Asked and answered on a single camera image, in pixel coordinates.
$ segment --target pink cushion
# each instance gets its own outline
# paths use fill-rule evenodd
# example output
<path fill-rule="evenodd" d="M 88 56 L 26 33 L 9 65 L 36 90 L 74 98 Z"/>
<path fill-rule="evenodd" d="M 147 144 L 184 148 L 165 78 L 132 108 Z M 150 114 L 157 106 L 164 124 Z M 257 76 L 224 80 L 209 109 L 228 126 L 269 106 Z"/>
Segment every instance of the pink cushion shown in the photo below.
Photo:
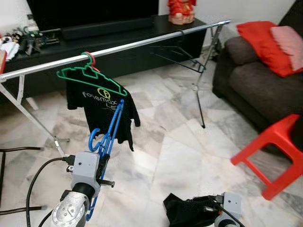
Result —
<path fill-rule="evenodd" d="M 303 68 L 303 39 L 290 26 L 271 27 L 274 40 L 289 55 L 294 71 Z"/>

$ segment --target marble floor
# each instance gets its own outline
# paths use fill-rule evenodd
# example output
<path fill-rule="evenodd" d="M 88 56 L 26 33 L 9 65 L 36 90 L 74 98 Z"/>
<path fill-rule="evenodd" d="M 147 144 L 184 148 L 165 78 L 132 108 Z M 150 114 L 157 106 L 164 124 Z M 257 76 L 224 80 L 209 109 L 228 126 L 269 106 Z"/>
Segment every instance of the marble floor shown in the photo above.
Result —
<path fill-rule="evenodd" d="M 302 227 L 302 177 L 267 201 L 261 196 L 264 184 L 245 165 L 233 166 L 230 158 L 256 136 L 251 124 L 223 99 L 212 92 L 215 63 L 209 62 L 199 93 L 206 129 L 200 126 L 193 83 L 197 73 L 169 65 L 116 78 L 131 94 L 141 119 L 132 127 L 134 152 L 127 142 L 115 143 L 106 179 L 113 189 L 102 188 L 94 215 L 87 227 L 167 227 L 163 200 L 174 193 L 182 199 L 233 192 L 242 197 L 241 221 L 246 227 Z M 89 130 L 84 111 L 67 110 L 64 92 L 35 97 L 39 110 L 25 106 L 60 138 L 66 154 L 88 150 Z M 38 168 L 59 157 L 54 144 L 11 104 L 0 107 L 0 148 L 41 146 L 44 151 L 7 154 L 0 210 L 25 206 L 29 184 Z M 290 163 L 260 151 L 251 160 L 270 179 Z M 49 165 L 34 186 L 31 205 L 32 226 L 59 202 L 70 189 L 71 175 L 66 164 Z M 0 226 L 26 226 L 25 213 L 0 216 Z"/>

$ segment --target red figurine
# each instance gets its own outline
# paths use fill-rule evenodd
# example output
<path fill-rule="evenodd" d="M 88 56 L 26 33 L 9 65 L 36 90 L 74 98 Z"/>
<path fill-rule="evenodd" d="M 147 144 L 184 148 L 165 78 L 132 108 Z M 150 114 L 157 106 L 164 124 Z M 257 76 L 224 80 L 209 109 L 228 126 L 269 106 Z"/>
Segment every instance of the red figurine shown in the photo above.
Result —
<path fill-rule="evenodd" d="M 195 20 L 193 5 L 196 5 L 196 0 L 169 0 L 169 21 L 175 25 L 193 22 Z"/>

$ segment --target black t-shirt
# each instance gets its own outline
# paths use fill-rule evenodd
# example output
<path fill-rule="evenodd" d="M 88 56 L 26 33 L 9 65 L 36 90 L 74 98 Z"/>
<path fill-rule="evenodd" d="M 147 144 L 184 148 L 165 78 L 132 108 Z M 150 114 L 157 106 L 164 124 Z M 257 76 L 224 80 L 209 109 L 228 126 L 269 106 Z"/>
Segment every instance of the black t-shirt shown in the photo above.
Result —
<path fill-rule="evenodd" d="M 85 73 L 94 75 L 89 69 L 87 69 Z M 67 77 L 119 91 L 115 84 L 102 76 L 99 75 L 98 79 L 84 76 L 83 71 L 80 69 L 67 71 Z M 118 139 L 118 143 L 123 143 L 123 141 L 128 140 L 129 147 L 133 151 L 131 119 L 134 119 L 136 127 L 140 126 L 140 119 L 130 93 L 128 91 L 126 92 L 127 96 L 122 96 L 92 85 L 66 80 L 67 107 L 69 110 L 77 109 L 77 107 L 84 107 L 90 132 L 95 128 L 100 128 L 100 134 L 107 133 L 116 107 L 121 98 L 124 99 L 125 103 L 116 138 Z"/>

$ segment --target gray sofa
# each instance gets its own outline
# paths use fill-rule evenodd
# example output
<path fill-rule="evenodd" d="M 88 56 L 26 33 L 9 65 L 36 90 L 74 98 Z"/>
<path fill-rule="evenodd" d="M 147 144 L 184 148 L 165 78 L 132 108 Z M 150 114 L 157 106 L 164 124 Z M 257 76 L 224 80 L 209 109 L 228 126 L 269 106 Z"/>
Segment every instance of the gray sofa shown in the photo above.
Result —
<path fill-rule="evenodd" d="M 279 25 L 291 26 L 303 37 L 302 21 L 303 0 L 297 0 Z M 234 37 L 225 43 L 219 56 L 213 92 L 264 130 L 303 109 L 303 73 L 278 76 L 259 60 L 247 41 Z"/>

